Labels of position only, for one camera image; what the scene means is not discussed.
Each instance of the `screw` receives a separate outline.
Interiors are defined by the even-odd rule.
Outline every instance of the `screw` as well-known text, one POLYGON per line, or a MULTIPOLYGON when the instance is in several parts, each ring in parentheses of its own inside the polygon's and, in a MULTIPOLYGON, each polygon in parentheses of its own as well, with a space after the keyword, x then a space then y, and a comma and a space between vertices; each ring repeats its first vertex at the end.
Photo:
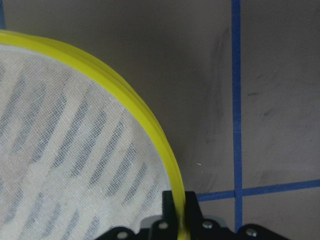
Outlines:
POLYGON ((125 231, 121 231, 116 235, 116 237, 119 240, 123 240, 123 239, 126 239, 128 237, 128 233, 126 233, 125 231))
POLYGON ((205 229, 212 229, 214 227, 213 223, 210 221, 204 221, 202 223, 202 227, 204 227, 205 229))
POLYGON ((258 232, 252 228, 248 228, 245 233, 250 237, 256 237, 258 235, 258 232))
POLYGON ((165 230, 165 229, 167 229, 169 227, 169 225, 165 221, 162 221, 162 222, 159 223, 158 227, 161 230, 165 230))

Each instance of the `vertical blue line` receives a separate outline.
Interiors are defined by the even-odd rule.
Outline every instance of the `vertical blue line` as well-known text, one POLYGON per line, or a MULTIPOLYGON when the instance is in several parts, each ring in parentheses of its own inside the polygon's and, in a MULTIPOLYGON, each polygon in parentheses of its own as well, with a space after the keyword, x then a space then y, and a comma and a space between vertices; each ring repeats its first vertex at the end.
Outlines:
POLYGON ((241 0, 232 0, 232 118, 234 168, 234 230, 242 226, 242 143, 241 143, 241 0))
POLYGON ((4 4, 2 0, 0 0, 0 29, 6 29, 4 4))

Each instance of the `white fabric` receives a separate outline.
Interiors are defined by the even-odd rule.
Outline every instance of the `white fabric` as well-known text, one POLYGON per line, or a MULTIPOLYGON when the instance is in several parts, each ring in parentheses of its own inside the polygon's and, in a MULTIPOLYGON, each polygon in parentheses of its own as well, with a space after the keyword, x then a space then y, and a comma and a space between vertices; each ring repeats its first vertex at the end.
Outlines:
POLYGON ((91 240, 138 231, 170 185, 155 146, 100 85, 0 45, 0 239, 91 240))

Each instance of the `blue tape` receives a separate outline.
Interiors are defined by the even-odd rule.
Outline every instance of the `blue tape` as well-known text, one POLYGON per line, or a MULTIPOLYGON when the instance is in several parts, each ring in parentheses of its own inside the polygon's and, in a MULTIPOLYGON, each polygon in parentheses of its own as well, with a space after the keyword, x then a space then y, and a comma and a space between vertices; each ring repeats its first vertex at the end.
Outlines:
POLYGON ((213 200, 220 200, 220 199, 232 199, 235 197, 235 191, 218 191, 213 193, 203 193, 197 194, 196 198, 198 202, 204 201, 213 201, 213 200))
POLYGON ((0 29, 6 29, 4 4, 2 0, 0 0, 0 29))
POLYGON ((243 189, 243 196, 271 194, 271 193, 279 193, 279 192, 318 188, 318 187, 320 187, 320 179, 272 185, 272 186, 246 188, 246 189, 243 189))
POLYGON ((234 168, 234 229, 243 220, 242 136, 241 136, 241 1, 232 0, 232 118, 234 168))

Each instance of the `yellow curved edge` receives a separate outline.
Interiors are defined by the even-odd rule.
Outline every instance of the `yellow curved edge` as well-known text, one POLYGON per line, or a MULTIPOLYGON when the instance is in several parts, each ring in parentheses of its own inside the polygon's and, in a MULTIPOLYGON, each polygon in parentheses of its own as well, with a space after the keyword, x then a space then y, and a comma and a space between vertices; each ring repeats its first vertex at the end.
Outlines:
POLYGON ((96 57, 60 41, 0 30, 0 44, 37 52, 78 70, 104 87, 130 111, 150 137, 164 163, 178 218, 178 239, 185 240, 187 236, 186 199, 176 158, 156 117, 132 87, 111 67, 96 57))

